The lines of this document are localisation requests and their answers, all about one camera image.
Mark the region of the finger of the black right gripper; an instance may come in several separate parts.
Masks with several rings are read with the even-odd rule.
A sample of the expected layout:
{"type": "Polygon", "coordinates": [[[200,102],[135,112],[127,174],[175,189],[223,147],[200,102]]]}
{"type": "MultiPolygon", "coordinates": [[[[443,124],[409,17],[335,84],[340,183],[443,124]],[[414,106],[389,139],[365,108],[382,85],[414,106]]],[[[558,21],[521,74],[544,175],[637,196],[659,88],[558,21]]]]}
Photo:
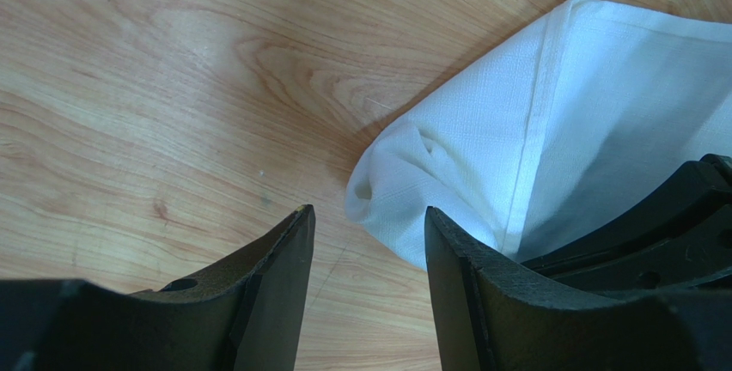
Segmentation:
{"type": "Polygon", "coordinates": [[[731,288],[731,159],[683,163],[630,210],[582,238],[524,262],[599,295],[731,288]]]}

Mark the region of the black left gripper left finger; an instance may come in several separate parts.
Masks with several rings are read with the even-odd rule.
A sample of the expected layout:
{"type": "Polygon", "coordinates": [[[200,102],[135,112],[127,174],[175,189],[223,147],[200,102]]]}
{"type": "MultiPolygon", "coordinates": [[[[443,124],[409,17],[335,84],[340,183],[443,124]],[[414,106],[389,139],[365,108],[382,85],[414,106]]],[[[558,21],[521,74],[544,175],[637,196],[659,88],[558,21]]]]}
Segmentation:
{"type": "Polygon", "coordinates": [[[314,250],[303,205],[159,290],[82,279],[1,283],[4,370],[291,370],[314,250]]]}

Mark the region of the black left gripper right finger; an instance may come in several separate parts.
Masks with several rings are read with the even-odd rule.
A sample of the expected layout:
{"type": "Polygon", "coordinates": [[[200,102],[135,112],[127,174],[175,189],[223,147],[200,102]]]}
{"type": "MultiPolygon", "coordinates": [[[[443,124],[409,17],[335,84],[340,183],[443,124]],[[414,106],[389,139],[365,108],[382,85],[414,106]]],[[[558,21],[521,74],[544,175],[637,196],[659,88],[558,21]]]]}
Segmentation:
{"type": "Polygon", "coordinates": [[[445,370],[728,370],[731,293],[599,294],[516,263],[428,208],[424,244],[445,370]]]}

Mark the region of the white cloth napkin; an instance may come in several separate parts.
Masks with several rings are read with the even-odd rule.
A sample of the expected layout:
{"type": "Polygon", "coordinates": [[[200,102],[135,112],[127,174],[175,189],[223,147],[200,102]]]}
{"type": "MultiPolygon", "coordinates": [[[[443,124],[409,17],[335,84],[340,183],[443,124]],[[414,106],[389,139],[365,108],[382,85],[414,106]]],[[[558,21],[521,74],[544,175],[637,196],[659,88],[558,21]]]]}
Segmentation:
{"type": "Polygon", "coordinates": [[[682,163],[731,152],[731,26],[566,0],[390,124],[345,215],[424,268],[442,210],[518,261],[620,216],[682,163]]]}

